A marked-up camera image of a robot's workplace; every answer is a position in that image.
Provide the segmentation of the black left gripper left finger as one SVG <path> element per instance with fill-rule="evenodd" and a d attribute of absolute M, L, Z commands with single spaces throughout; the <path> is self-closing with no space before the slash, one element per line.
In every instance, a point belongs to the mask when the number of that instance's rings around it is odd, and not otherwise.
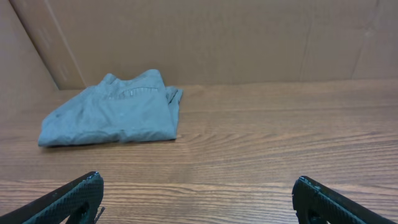
<path fill-rule="evenodd" d="M 95 224 L 104 212 L 103 194 L 104 180 L 92 171 L 1 216 L 1 223 Z"/>

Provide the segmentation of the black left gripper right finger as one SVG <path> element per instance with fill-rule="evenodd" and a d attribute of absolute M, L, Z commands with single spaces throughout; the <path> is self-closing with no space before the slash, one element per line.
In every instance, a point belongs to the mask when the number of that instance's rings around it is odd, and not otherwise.
<path fill-rule="evenodd" d="M 292 189 L 299 224 L 396 224 L 307 176 Z"/>

